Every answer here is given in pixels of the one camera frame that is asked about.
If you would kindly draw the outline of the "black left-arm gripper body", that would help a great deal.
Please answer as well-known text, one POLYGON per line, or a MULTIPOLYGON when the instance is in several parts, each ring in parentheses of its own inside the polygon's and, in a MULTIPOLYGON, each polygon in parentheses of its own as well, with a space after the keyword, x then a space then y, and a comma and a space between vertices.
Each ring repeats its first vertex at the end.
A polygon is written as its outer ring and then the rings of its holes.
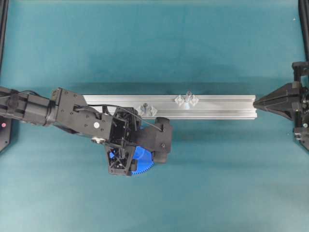
POLYGON ((115 108, 112 115, 108 106, 102 106, 102 112, 112 117, 111 130, 108 139, 101 139, 101 143, 124 145, 132 142, 132 133, 141 127, 141 118, 133 107, 111 106, 115 108))

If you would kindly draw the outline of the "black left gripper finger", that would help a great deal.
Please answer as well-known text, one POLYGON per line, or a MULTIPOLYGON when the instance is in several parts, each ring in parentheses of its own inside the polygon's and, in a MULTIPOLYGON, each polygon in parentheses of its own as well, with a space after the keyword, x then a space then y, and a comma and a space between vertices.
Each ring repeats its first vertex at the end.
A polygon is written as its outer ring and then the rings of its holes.
POLYGON ((138 160, 134 159, 136 144, 116 145, 105 143, 108 172, 112 175, 131 176, 137 170, 138 160))

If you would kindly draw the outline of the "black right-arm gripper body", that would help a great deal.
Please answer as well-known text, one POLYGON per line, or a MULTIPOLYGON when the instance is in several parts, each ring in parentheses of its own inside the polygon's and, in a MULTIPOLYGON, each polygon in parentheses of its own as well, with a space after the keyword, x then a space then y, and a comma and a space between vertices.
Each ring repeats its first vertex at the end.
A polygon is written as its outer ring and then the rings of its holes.
POLYGON ((297 96, 299 103, 296 104, 298 108, 293 109, 295 112, 295 128, 308 127, 309 124, 309 88, 305 87, 301 78, 309 75, 309 63, 293 62, 292 69, 294 72, 293 88, 297 88, 297 96))

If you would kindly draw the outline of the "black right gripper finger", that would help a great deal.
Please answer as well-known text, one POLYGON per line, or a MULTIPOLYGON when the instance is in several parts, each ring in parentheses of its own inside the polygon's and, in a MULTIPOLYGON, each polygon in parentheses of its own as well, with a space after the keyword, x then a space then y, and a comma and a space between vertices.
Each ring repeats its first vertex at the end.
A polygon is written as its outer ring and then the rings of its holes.
POLYGON ((253 103, 254 108, 273 113, 276 115, 280 115, 288 120, 294 120, 295 119, 295 113, 291 108, 282 108, 282 107, 275 107, 275 106, 265 106, 261 103, 253 103))
POLYGON ((295 97, 296 89, 293 88, 293 83, 287 83, 280 88, 272 91, 271 93, 262 96, 260 99, 255 100, 254 104, 263 104, 272 100, 281 100, 283 98, 295 97))

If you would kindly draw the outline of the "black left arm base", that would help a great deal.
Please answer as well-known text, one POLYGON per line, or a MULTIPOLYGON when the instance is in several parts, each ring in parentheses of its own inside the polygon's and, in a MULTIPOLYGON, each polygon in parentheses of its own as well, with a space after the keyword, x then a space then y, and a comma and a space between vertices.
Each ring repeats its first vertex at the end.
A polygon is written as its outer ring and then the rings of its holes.
POLYGON ((0 117, 0 151, 2 152, 9 144, 11 139, 12 120, 0 117))

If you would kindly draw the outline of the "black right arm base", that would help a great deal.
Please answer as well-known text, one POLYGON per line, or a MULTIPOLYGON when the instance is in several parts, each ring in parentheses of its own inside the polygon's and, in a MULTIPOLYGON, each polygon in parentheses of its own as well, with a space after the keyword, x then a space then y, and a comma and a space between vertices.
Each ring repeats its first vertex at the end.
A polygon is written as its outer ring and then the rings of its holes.
POLYGON ((293 130, 294 138, 302 145, 307 151, 309 150, 309 129, 304 127, 295 127, 293 130))

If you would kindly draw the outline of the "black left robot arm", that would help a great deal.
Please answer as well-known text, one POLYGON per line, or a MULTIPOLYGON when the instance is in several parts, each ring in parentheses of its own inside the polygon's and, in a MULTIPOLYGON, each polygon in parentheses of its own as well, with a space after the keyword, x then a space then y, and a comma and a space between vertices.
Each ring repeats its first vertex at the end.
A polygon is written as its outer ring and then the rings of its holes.
POLYGON ((140 121, 130 111, 117 108, 112 115, 106 106, 102 109, 99 112, 86 103, 82 94, 63 88, 54 90, 49 99, 32 90, 0 88, 2 117, 44 127, 53 125, 67 133, 88 137, 105 146, 110 174, 130 176, 138 167, 133 158, 136 145, 130 136, 140 121))

